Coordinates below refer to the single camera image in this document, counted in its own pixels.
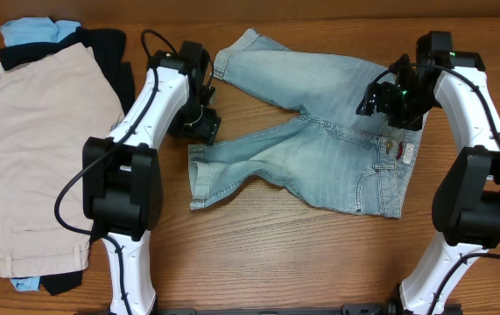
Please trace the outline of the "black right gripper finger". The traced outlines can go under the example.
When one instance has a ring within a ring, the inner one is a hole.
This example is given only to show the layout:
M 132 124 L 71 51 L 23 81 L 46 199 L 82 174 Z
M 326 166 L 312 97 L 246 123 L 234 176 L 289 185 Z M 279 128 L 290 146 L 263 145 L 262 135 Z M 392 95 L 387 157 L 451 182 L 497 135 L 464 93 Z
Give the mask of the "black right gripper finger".
M 364 96 L 356 108 L 356 114 L 360 116 L 373 116 L 377 112 L 377 99 Z
M 365 96 L 363 100 L 366 102 L 377 102 L 391 95 L 392 84 L 388 81 L 372 82 L 370 83 L 365 91 Z

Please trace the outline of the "light blue denim shorts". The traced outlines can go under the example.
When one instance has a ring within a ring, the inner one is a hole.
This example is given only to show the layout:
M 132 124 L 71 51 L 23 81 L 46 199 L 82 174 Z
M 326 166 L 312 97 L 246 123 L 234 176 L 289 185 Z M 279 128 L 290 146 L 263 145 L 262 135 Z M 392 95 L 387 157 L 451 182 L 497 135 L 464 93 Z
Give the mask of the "light blue denim shorts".
M 356 108 L 383 66 L 355 57 L 295 52 L 255 30 L 215 59 L 215 77 L 261 101 L 297 112 L 284 124 L 188 149 L 192 209 L 233 194 L 251 176 L 313 207 L 397 218 L 421 140 L 384 114 Z

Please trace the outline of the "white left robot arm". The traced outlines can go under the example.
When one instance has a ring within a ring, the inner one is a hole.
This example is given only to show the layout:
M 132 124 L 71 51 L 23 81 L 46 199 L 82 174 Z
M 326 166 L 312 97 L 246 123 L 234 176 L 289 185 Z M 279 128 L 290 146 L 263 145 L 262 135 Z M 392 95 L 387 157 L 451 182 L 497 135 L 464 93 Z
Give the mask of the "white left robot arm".
M 154 314 L 149 242 L 163 206 L 158 150 L 165 135 L 212 144 L 221 119 L 209 103 L 212 60 L 200 43 L 158 51 L 147 61 L 145 84 L 125 118 L 82 151 L 83 210 L 91 237 L 106 247 L 112 283 L 111 314 Z

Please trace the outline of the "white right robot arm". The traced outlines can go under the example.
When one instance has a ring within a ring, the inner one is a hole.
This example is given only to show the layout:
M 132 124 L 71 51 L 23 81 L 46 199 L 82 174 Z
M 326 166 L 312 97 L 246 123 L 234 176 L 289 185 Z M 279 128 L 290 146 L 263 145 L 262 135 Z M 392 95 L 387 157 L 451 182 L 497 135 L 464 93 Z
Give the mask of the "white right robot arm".
M 432 203 L 434 238 L 410 276 L 385 304 L 350 304 L 344 314 L 460 314 L 448 304 L 455 286 L 478 258 L 500 260 L 500 117 L 477 52 L 453 48 L 448 31 L 416 43 L 416 60 L 402 55 L 377 76 L 356 108 L 361 116 L 388 115 L 391 127 L 420 130 L 432 108 L 444 109 L 458 156 Z

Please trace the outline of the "light blue garment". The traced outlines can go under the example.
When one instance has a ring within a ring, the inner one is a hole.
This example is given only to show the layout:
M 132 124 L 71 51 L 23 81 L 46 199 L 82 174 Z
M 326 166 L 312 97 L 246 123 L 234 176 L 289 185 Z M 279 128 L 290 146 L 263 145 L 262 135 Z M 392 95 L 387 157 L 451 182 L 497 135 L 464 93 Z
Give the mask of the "light blue garment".
M 81 26 L 80 22 L 59 20 L 53 22 L 49 17 L 22 17 L 11 20 L 0 27 L 7 47 L 30 43 L 58 43 L 66 36 L 75 32 Z M 52 295 L 71 291 L 81 285 L 83 271 L 50 276 L 31 276 L 11 278 L 11 284 L 16 291 L 39 291 L 43 286 Z

